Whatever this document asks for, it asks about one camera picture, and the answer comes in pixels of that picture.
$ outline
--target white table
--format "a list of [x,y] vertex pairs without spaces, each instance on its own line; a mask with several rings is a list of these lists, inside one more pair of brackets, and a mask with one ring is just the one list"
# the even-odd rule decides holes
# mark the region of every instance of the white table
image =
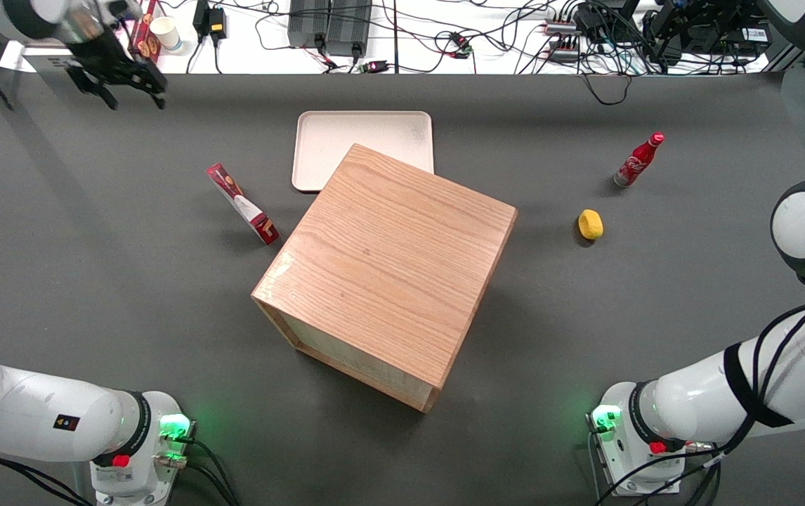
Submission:
[[[255,6],[258,0],[252,3],[245,3],[243,0],[236,0],[241,6]],[[181,32],[182,39],[185,43],[183,47],[175,54],[164,54],[159,56],[159,70],[165,74],[183,74],[187,70],[190,55],[193,53],[197,45],[196,34],[191,26],[193,19],[194,9],[196,7],[195,0],[188,0],[183,4],[179,4],[180,0],[171,0],[169,2],[171,8],[164,5],[165,13],[174,17],[178,22],[178,29]],[[368,42],[366,58],[362,58],[362,62],[368,60],[387,60],[393,63],[393,0],[374,0],[374,7],[372,8],[371,19],[374,23],[371,26],[370,40]],[[551,6],[561,9],[565,4],[565,0],[557,0]],[[280,7],[281,13],[286,13],[289,9],[289,0],[277,0],[275,2]],[[386,4],[388,9],[385,11],[382,4]],[[227,34],[228,38],[220,42],[219,46],[219,67],[225,74],[317,74],[326,70],[325,65],[318,61],[317,58],[306,51],[299,48],[285,48],[278,49],[278,51],[267,51],[263,47],[280,48],[287,45],[287,16],[270,17],[268,14],[244,10],[235,6],[231,0],[226,0],[225,3],[220,4],[225,9],[227,15]],[[397,6],[400,13],[398,16],[399,27],[408,32],[421,33],[424,35],[433,36],[438,32],[444,30],[457,31],[454,25],[444,25],[441,22],[450,22],[455,25],[466,26],[481,31],[490,31],[498,29],[502,25],[503,20],[511,12],[512,9],[524,6],[521,0],[488,0],[486,6],[501,7],[501,8],[483,8],[474,6],[467,2],[453,3],[443,2],[441,0],[397,0]],[[641,0],[640,6],[634,14],[634,20],[639,23],[643,14],[647,10],[658,9],[653,0]],[[425,22],[425,20],[417,20],[406,15],[412,14],[414,16],[441,20],[438,22]],[[549,37],[544,35],[541,27],[544,17],[546,17],[546,10],[538,10],[525,16],[524,19],[517,22],[518,34],[515,34],[515,25],[506,27],[506,43],[514,46],[511,51],[501,52],[498,48],[493,47],[490,42],[484,38],[475,38],[472,41],[474,48],[473,60],[455,60],[450,57],[443,57],[441,61],[440,55],[431,51],[429,48],[434,47],[431,39],[422,39],[418,41],[400,31],[399,33],[399,54],[400,66],[414,68],[415,70],[430,70],[438,64],[436,74],[514,74],[516,68],[521,70],[529,61],[532,55],[537,54],[541,48],[546,45]],[[501,32],[493,33],[495,37],[501,38]],[[191,67],[190,73],[192,74],[214,74],[216,73],[216,65],[214,64],[214,48],[210,39],[204,39],[203,47],[197,52],[194,57],[194,62]],[[586,39],[582,39],[582,48],[587,47]],[[531,56],[524,56],[519,49],[523,48],[524,52]],[[2,58],[1,66],[7,68],[15,68],[15,70],[33,71],[29,64],[21,58],[21,53],[24,47],[16,42],[11,42],[7,51]],[[34,49],[29,51],[57,51],[57,49]],[[352,62],[352,58],[332,58],[339,66],[348,66]],[[701,72],[707,70],[705,61],[708,57],[699,58],[693,55],[684,55],[684,60],[681,63],[670,66],[669,73],[672,74],[688,74],[692,72]],[[541,68],[541,62],[535,66],[538,73],[541,74],[576,74],[577,68],[572,65],[559,65],[554,62],[548,62]],[[745,70],[739,68],[740,72],[758,72],[768,64],[765,55],[757,58],[754,61],[746,64]],[[582,71],[589,72],[589,68],[599,73],[612,73],[617,69],[614,58],[606,57],[591,57],[582,63]],[[644,71],[641,58],[636,56],[633,58],[633,68],[637,71]],[[345,72],[348,68],[343,70],[335,70],[334,73]],[[711,70],[717,70],[717,67],[711,66]],[[532,68],[524,71],[528,74]],[[725,67],[724,72],[733,73],[733,67]],[[411,73],[409,70],[401,70],[400,73]]]

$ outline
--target red button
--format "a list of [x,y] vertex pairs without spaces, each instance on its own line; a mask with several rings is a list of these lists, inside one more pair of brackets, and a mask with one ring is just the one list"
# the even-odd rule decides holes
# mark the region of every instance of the red button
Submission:
[[665,448],[665,444],[661,441],[653,441],[649,444],[649,451],[653,452],[653,455],[659,455],[668,451],[668,448]]

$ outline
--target white tray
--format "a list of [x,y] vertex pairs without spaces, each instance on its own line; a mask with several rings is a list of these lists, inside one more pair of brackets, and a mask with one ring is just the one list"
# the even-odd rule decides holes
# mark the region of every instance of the white tray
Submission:
[[296,124],[294,188],[321,191],[353,144],[434,173],[434,132],[427,112],[309,111]]

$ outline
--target tabletop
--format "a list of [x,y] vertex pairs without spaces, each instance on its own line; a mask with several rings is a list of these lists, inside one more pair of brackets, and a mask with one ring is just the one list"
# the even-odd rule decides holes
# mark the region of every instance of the tabletop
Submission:
[[[768,234],[805,179],[779,76],[637,79],[615,107],[578,77],[352,79],[178,76],[165,111],[125,90],[110,112],[0,72],[16,105],[0,104],[0,364],[174,395],[243,504],[589,506],[583,414],[605,388],[805,301]],[[290,183],[296,119],[329,109],[427,112],[437,174],[518,208],[428,415],[287,346],[249,300],[278,249],[204,173],[223,163],[290,233],[314,198]],[[615,189],[656,129],[653,165]],[[591,246],[586,208],[606,225]],[[0,505],[29,503],[50,500],[0,469]],[[172,504],[216,499],[182,474]],[[805,430],[744,442],[717,504],[805,504]]]
[[[573,12],[576,0],[525,2],[524,0],[399,0],[394,16],[393,0],[374,0],[367,53],[360,63],[372,60],[394,61],[394,27],[399,42],[400,71],[405,74],[432,71],[437,74],[577,74],[624,73],[646,74],[655,67],[646,67],[637,49],[619,49],[617,58],[593,56],[578,63],[558,64],[538,58],[550,41],[556,38],[543,33],[548,9],[553,13]],[[259,1],[213,0],[212,6],[225,9],[228,38],[220,42],[218,67],[212,41],[204,39],[197,49],[197,36],[191,22],[195,0],[165,0],[165,14],[178,25],[181,38],[187,43],[159,57],[159,70],[165,74],[318,74],[327,69],[323,58],[315,51],[287,48],[287,13],[290,0]],[[640,26],[643,14],[658,10],[654,0],[640,0],[634,22]],[[444,32],[484,32],[489,37],[474,37],[471,41],[473,58],[456,60],[438,53],[448,39],[435,37]],[[576,41],[586,53],[589,43],[582,37]],[[24,47],[11,42],[0,64],[2,67],[31,70],[20,57]],[[49,48],[30,49],[30,54],[47,54]],[[341,67],[335,72],[349,71],[352,58],[332,57]],[[731,55],[684,54],[681,63],[669,68],[672,74],[702,72],[754,73],[768,64],[768,58],[739,58],[742,67],[733,67]]]

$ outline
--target wooden box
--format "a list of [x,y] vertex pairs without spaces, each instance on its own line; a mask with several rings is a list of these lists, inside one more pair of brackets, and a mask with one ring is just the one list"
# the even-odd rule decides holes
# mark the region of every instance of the wooden box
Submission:
[[517,215],[353,145],[252,298],[294,348],[427,413]]

